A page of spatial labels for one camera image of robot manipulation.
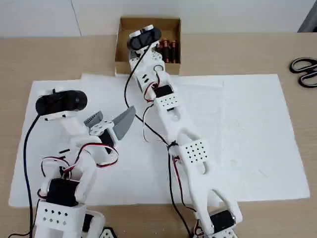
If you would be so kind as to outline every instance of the white foam sheet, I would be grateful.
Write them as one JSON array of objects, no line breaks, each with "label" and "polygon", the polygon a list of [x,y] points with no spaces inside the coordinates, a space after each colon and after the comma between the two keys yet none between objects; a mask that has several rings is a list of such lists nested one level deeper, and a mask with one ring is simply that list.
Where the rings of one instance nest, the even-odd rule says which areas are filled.
[{"label": "white foam sheet", "polygon": [[[126,77],[84,74],[81,81],[33,83],[11,185],[11,206],[28,205],[21,152],[26,130],[36,116],[34,105],[39,91],[52,87],[81,89],[89,102],[78,112],[79,119],[84,120],[98,110],[111,119],[126,109],[123,100]],[[229,189],[238,201],[309,197],[305,171],[277,75],[174,76],[173,80],[193,121],[208,139],[211,155],[223,170],[219,184]],[[136,106],[139,115],[146,106],[141,95],[136,83],[131,81],[128,101]],[[165,135],[155,110],[149,111],[147,122]],[[49,123],[40,120],[28,143],[28,172],[34,202],[43,180],[40,158],[56,155],[57,141],[68,139],[61,125]],[[149,131],[147,138],[151,143],[143,141],[142,124],[135,119],[120,145],[119,162],[98,170],[88,204],[170,203],[166,148]],[[185,201],[190,203],[186,177],[184,171],[179,170]],[[173,190],[179,202],[175,179]]]}]

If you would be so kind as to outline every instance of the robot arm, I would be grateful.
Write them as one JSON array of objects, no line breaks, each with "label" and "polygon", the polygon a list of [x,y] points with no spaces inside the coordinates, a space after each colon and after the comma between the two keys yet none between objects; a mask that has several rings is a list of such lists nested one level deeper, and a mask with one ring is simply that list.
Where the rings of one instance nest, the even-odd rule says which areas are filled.
[{"label": "robot arm", "polygon": [[[45,121],[61,123],[70,135],[70,143],[67,155],[63,154],[65,159],[51,157],[49,161],[57,166],[46,176],[39,191],[43,199],[37,209],[35,238],[56,238],[56,231],[61,231],[63,238],[80,238],[82,231],[87,232],[87,238],[104,237],[104,233],[111,232],[104,229],[103,214],[87,210],[85,201],[96,180],[97,167],[117,161],[113,156],[118,156],[119,142],[132,124],[135,109],[130,107],[112,121],[104,120],[98,112],[80,122],[75,111],[84,109],[86,104],[86,95],[73,90],[53,90],[36,103],[37,112]],[[61,167],[64,178],[61,178]],[[76,172],[75,180],[71,179],[71,172]]]},{"label": "robot arm", "polygon": [[[226,232],[233,233],[231,229],[242,221],[241,211],[237,202],[217,186],[220,171],[208,153],[208,143],[198,134],[188,116],[177,88],[165,72],[160,54],[152,51],[160,37],[157,31],[157,28],[150,25],[130,35],[128,45],[132,50],[130,66],[134,71],[133,77],[144,99],[153,102],[167,132],[168,144],[178,145],[170,148],[170,154],[178,156],[185,167],[195,216],[200,220],[204,234],[207,237],[221,237]],[[207,210],[210,191],[226,205],[224,209],[211,214]]]}]

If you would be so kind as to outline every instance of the black scissors handle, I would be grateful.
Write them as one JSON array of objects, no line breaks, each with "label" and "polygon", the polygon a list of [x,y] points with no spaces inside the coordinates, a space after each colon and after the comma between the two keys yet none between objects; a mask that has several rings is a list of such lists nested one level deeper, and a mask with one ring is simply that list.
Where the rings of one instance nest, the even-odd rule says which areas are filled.
[{"label": "black scissors handle", "polygon": [[[308,63],[310,63],[310,65],[305,66],[305,67],[301,67],[301,68],[296,68],[295,64],[297,64],[298,62],[308,62]],[[317,60],[316,59],[312,59],[312,58],[307,58],[307,57],[302,57],[302,58],[295,59],[289,65],[289,70],[292,73],[308,72],[308,71],[313,70],[314,68],[317,68]]]},{"label": "black scissors handle", "polygon": [[[310,63],[310,65],[305,66],[305,67],[301,67],[301,68],[296,68],[295,65],[298,62],[308,62],[308,63]],[[307,73],[298,79],[298,83],[301,86],[303,86],[305,88],[316,88],[317,87],[317,83],[308,84],[305,82],[306,79],[317,76],[317,60],[316,59],[307,58],[307,57],[295,59],[289,65],[289,70],[292,73],[302,73],[302,72]]]}]

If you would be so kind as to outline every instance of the table surface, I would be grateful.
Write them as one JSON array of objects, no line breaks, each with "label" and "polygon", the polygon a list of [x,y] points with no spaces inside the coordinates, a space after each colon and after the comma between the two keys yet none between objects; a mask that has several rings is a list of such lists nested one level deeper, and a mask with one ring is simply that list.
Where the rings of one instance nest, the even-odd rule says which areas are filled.
[{"label": "table surface", "polygon": [[[277,73],[309,182],[310,199],[240,203],[241,238],[317,237],[317,90],[302,88],[288,64],[317,58],[316,33],[182,35],[181,75]],[[0,236],[28,230],[28,209],[8,206],[16,151],[33,80],[114,75],[115,36],[0,39]],[[119,237],[187,237],[172,206],[109,206]],[[191,227],[193,215],[180,207]]]}]

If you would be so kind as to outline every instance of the battery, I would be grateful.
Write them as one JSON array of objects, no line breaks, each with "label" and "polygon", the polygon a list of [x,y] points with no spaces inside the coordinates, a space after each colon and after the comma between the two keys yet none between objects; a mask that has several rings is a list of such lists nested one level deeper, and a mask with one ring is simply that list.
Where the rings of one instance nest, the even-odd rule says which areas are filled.
[{"label": "battery", "polygon": [[159,52],[160,54],[162,54],[162,49],[163,49],[163,43],[162,41],[159,41],[159,43],[156,46],[156,52]]},{"label": "battery", "polygon": [[170,61],[172,63],[176,63],[176,60],[177,60],[176,49],[177,49],[177,41],[173,41],[171,43],[171,50],[170,50]]},{"label": "battery", "polygon": [[163,49],[162,49],[163,61],[164,61],[165,63],[170,63],[169,40],[168,40],[168,39],[164,39],[162,42],[163,42]]}]

